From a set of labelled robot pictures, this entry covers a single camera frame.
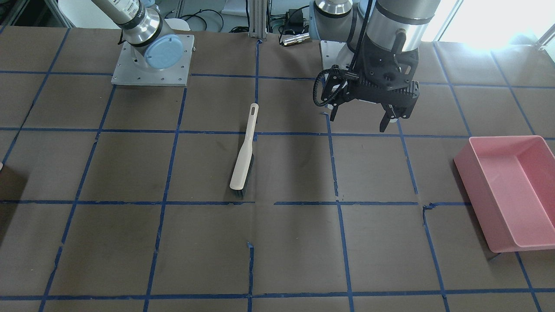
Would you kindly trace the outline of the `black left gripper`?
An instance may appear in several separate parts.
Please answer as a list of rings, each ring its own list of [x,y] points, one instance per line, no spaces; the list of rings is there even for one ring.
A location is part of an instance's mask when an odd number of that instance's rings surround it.
[[[384,133],[391,122],[411,114],[420,95],[413,77],[418,66],[418,50],[403,52],[406,31],[396,30],[392,50],[373,43],[367,35],[357,44],[348,69],[338,65],[321,71],[313,85],[313,101],[318,107],[332,105],[330,122],[339,107],[354,99],[380,104],[385,114],[380,122]]]

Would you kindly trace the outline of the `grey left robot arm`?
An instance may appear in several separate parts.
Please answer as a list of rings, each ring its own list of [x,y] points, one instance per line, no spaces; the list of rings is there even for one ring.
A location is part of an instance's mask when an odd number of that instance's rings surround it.
[[[311,38],[342,42],[332,65],[313,85],[313,102],[331,110],[359,100],[379,104],[380,132],[410,118],[420,96],[414,80],[418,48],[436,14],[438,0],[313,0],[309,6]]]

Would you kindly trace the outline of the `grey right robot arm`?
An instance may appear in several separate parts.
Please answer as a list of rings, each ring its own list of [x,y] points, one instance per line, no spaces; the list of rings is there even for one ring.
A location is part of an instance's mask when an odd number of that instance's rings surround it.
[[[94,0],[122,31],[122,39],[145,59],[149,67],[166,69],[183,56],[181,39],[160,13],[142,0]]]

